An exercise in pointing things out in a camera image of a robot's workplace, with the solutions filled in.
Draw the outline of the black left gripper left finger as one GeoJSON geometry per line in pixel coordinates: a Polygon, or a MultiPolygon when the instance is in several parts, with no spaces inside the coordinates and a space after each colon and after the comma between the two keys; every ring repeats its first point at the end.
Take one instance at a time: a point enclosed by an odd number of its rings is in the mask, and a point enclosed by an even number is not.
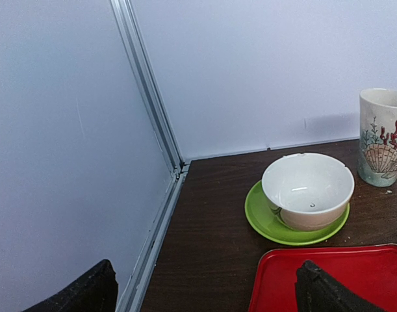
{"type": "Polygon", "coordinates": [[[118,283],[112,263],[103,259],[58,293],[31,306],[32,311],[116,310],[118,283]]]}

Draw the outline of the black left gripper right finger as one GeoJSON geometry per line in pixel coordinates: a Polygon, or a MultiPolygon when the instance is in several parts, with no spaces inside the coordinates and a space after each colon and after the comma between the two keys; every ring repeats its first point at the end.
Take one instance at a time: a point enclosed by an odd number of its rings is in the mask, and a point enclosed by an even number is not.
{"type": "Polygon", "coordinates": [[[296,277],[298,311],[383,311],[310,260],[296,270],[296,277]]]}

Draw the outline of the red tin lid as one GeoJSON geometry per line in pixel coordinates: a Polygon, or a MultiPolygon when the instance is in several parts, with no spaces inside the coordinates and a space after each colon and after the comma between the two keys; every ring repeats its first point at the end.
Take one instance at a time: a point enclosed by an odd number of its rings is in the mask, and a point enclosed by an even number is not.
{"type": "Polygon", "coordinates": [[[397,244],[269,251],[259,261],[249,311],[297,311],[296,271],[306,260],[385,311],[397,311],[397,244]]]}

